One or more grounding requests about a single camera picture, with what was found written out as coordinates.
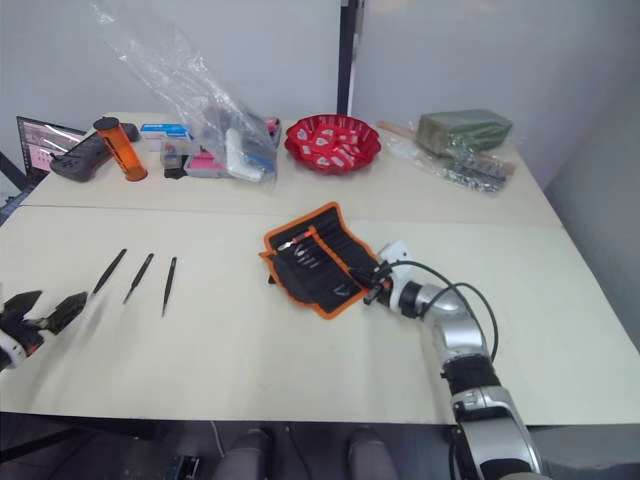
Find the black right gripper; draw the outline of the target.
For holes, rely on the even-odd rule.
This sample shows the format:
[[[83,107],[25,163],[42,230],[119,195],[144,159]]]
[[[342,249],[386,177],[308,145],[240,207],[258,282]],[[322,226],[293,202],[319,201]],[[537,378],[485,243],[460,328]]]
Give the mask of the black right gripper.
[[[370,289],[363,297],[366,305],[378,302],[383,306],[388,306],[393,290],[393,280],[391,279],[393,267],[384,260],[373,270],[362,268],[350,268],[349,275],[364,289]]]

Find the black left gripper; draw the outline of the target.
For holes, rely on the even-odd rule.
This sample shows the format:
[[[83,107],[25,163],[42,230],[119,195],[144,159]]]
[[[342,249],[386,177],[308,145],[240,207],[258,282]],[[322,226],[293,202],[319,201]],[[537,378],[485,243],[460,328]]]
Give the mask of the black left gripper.
[[[88,299],[86,292],[71,295],[59,303],[48,317],[24,319],[41,295],[41,290],[32,290],[14,295],[3,304],[1,334],[10,337],[27,356],[33,355],[44,343],[40,331],[59,334],[82,313]]]

